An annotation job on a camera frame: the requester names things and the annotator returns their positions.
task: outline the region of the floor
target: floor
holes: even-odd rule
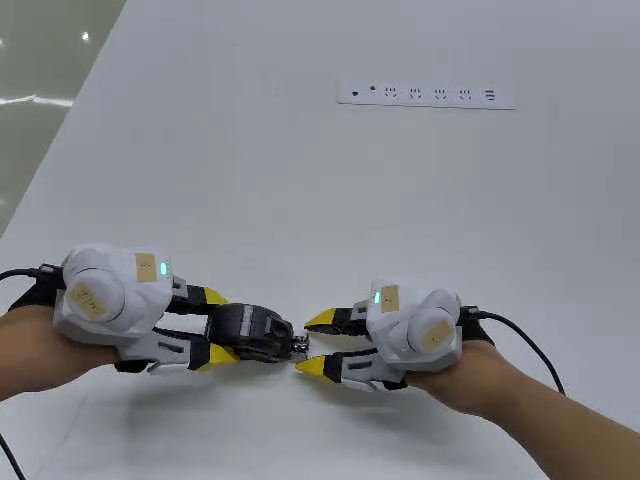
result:
[[[0,0],[0,235],[125,0]]]

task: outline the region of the black cable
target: black cable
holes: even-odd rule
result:
[[[14,270],[7,270],[6,272],[0,273],[0,280],[4,280],[9,277],[33,277],[36,278],[38,276],[37,268],[16,268]]]
[[[5,455],[9,459],[9,463],[13,467],[13,471],[16,472],[16,477],[18,477],[20,480],[27,480],[27,477],[25,477],[24,473],[22,473],[22,469],[20,468],[20,465],[18,465],[18,461],[16,460],[16,457],[13,456],[13,452],[9,448],[9,445],[7,445],[7,442],[5,441],[1,433],[0,433],[0,447],[2,447],[2,450],[4,450]]]
[[[551,373],[551,376],[553,377],[553,381],[556,382],[556,387],[558,387],[558,391],[562,395],[566,395],[566,393],[564,393],[564,387],[562,386],[562,382],[560,381],[560,377],[558,376],[558,372],[556,372],[556,369],[553,366],[553,363],[551,363],[551,360],[549,360],[549,358],[544,354],[544,352],[542,350],[540,350],[540,347],[538,347],[535,344],[535,342],[533,340],[531,340],[531,338],[529,338],[529,335],[524,333],[524,331],[518,325],[513,323],[508,318],[505,318],[502,315],[498,315],[497,313],[484,312],[482,310],[478,310],[476,312],[473,312],[473,315],[478,319],[490,318],[492,320],[496,320],[496,321],[498,321],[500,323],[505,324],[507,327],[511,328],[514,332],[516,332],[518,335],[520,335],[522,337],[522,339],[525,342],[527,342],[527,344],[533,349],[534,352],[536,352],[538,354],[540,359],[547,366],[547,368],[549,369],[549,372]]]
[[[16,277],[16,276],[26,276],[26,277],[37,278],[38,269],[37,268],[16,268],[15,270],[7,270],[6,272],[0,273],[0,280],[4,280],[5,278]],[[0,433],[0,447],[2,447],[4,454],[7,456],[9,463],[13,467],[13,471],[16,472],[16,477],[18,477],[19,480],[27,480],[27,477],[25,477],[24,473],[22,473],[22,469],[20,468],[20,465],[18,464],[16,457],[13,455],[13,452],[9,448],[9,445],[7,444],[6,440],[4,439],[1,433]]]

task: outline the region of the white tabletop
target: white tabletop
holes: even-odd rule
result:
[[[447,287],[529,332],[569,395],[640,429],[639,8],[129,0],[0,267],[159,243],[190,282],[298,329],[372,277]],[[498,82],[517,110],[338,105],[341,79]],[[3,282],[0,305],[25,285]],[[488,329],[550,383],[518,337]],[[420,392],[290,365],[104,367],[5,402],[0,425],[42,480],[543,478],[498,428]]]

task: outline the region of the beige label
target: beige label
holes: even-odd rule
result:
[[[442,320],[435,327],[429,330],[420,342],[424,349],[431,353],[440,346],[442,342],[451,337],[453,328],[445,320]]]
[[[382,287],[380,289],[380,297],[380,311],[382,313],[397,312],[398,310],[400,310],[397,285]]]
[[[152,253],[136,253],[138,282],[157,282],[156,257]]]
[[[83,283],[73,287],[69,296],[91,320],[97,320],[107,311],[102,302]]]

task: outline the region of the white power strip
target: white power strip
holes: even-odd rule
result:
[[[338,88],[338,103],[488,110],[515,108],[511,92],[504,88],[399,82],[343,81]]]

